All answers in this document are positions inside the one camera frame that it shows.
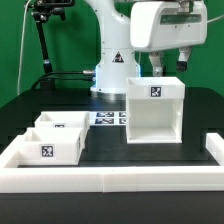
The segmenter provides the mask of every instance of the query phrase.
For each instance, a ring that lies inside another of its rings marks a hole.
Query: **white open box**
[[[181,143],[185,85],[176,77],[128,78],[128,143]]]
[[[9,164],[19,165],[77,165],[84,148],[82,128],[28,128],[24,135],[15,138],[10,149],[2,156],[14,152]]]
[[[224,140],[208,134],[206,147],[220,166],[18,168],[29,157],[15,139],[0,156],[0,193],[223,191]]]
[[[83,137],[90,128],[88,111],[43,111],[34,122],[37,128],[83,128]]]

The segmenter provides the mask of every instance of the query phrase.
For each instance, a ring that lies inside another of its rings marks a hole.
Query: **warning label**
[[[120,54],[120,52],[118,52],[113,60],[114,63],[124,63],[124,60]]]

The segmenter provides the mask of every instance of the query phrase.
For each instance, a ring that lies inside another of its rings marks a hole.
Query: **white box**
[[[127,79],[127,142],[181,143],[184,94],[176,77]]]
[[[19,165],[77,165],[82,152],[82,128],[28,128],[17,136]]]
[[[90,128],[88,111],[43,111],[34,123],[37,128],[83,128],[84,139]]]

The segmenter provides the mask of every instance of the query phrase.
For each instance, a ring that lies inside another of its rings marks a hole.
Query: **white surface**
[[[101,34],[101,60],[96,66],[96,85],[91,91],[124,94],[126,78],[138,77],[140,73],[130,44],[130,19],[116,11],[114,0],[85,1],[96,13]],[[118,53],[123,62],[116,62]]]
[[[131,12],[131,44],[136,51],[154,52],[202,44],[207,36],[207,9],[194,2],[190,15],[201,15],[201,22],[160,24],[162,15],[178,15],[177,2],[137,2]]]
[[[224,139],[217,133],[209,133],[206,137],[206,148],[219,165],[224,166]]]
[[[223,166],[20,169],[17,141],[0,156],[1,193],[224,190]],[[223,141],[207,136],[212,152],[223,154]]]
[[[43,111],[34,124],[36,128],[82,128],[86,138],[90,118],[88,111]]]
[[[153,96],[154,88],[160,95]],[[181,143],[184,94],[175,77],[127,79],[127,142]]]

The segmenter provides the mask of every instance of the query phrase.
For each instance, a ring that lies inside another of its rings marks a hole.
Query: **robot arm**
[[[154,71],[158,71],[158,60],[154,60],[152,52],[175,48],[180,49],[177,70],[185,71],[190,46],[203,44],[206,36],[207,10],[203,1],[138,0],[133,6],[131,44],[136,51],[150,52]]]

